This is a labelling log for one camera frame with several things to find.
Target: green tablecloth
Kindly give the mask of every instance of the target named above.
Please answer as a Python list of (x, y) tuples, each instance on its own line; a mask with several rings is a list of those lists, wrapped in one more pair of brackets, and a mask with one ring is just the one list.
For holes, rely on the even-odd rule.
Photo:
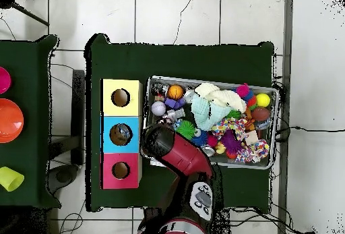
[[(103, 34), (95, 34), (86, 45), (87, 155), (86, 200), (89, 210), (101, 206), (156, 207), (168, 191), (175, 174), (143, 160), (143, 176), (137, 189), (103, 190), (100, 188), (100, 79), (139, 80), (143, 85), (153, 75), (228, 82), (270, 87), (274, 46), (192, 45), (159, 46), (145, 44), (116, 45)], [(228, 169), (222, 167), (224, 205), (257, 206), (268, 211), (269, 170)]]
[(50, 112), (48, 62), (56, 44), (57, 37), (53, 35), (37, 42), (0, 41), (0, 66), (12, 78), (11, 88), (0, 98), (15, 102), (24, 115), (21, 134), (12, 142), (0, 144), (0, 167), (9, 167), (25, 177), (13, 192), (0, 186), (0, 206), (60, 206), (45, 183)]

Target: orange toy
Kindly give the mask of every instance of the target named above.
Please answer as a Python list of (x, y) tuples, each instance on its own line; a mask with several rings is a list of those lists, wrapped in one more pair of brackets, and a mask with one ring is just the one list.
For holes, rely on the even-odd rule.
[(168, 97), (174, 100), (179, 100), (183, 96), (183, 88), (179, 85), (172, 85), (168, 89)]
[(16, 139), (23, 130), (24, 117), (20, 108), (5, 98), (0, 98), (0, 143)]
[(249, 108), (247, 107), (247, 110), (245, 111), (245, 114), (246, 114), (246, 116), (247, 116), (247, 118), (246, 118), (247, 122), (246, 122), (246, 124), (245, 124), (245, 129), (246, 129), (247, 131), (253, 131), (253, 130), (255, 130), (255, 126), (254, 126), (255, 120), (252, 119), (252, 116), (251, 116), (251, 109), (249, 109)]

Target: plastic cup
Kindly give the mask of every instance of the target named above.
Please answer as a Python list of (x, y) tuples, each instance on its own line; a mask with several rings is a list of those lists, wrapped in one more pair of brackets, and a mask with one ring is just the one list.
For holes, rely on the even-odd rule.
[(8, 192), (19, 188), (23, 181), (24, 176), (22, 174), (7, 167), (0, 168), (0, 185)]
[(0, 67), (0, 94), (3, 94), (11, 86), (11, 76), (6, 69)]

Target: table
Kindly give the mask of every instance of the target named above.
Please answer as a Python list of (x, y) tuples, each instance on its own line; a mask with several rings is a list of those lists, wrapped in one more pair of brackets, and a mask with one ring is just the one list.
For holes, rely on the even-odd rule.
[[(270, 87), (274, 46), (111, 44), (103, 34), (87, 43), (86, 208), (156, 207), (175, 174), (143, 159), (137, 189), (100, 188), (100, 79), (139, 80), (153, 75)], [(257, 206), (268, 212), (270, 170), (222, 168), (224, 206)]]

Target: circular hole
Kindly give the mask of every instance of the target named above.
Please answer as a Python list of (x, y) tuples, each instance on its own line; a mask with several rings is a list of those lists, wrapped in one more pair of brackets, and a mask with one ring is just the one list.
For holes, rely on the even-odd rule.
[(129, 175), (129, 166), (124, 162), (117, 162), (111, 170), (117, 179), (124, 179)]
[(111, 94), (111, 101), (114, 103), (115, 106), (124, 107), (127, 106), (129, 103), (129, 92), (126, 89), (116, 89)]
[(113, 142), (113, 144), (124, 146), (131, 141), (133, 134), (131, 128), (126, 124), (116, 124), (111, 127), (109, 136), (111, 137), (111, 142)]

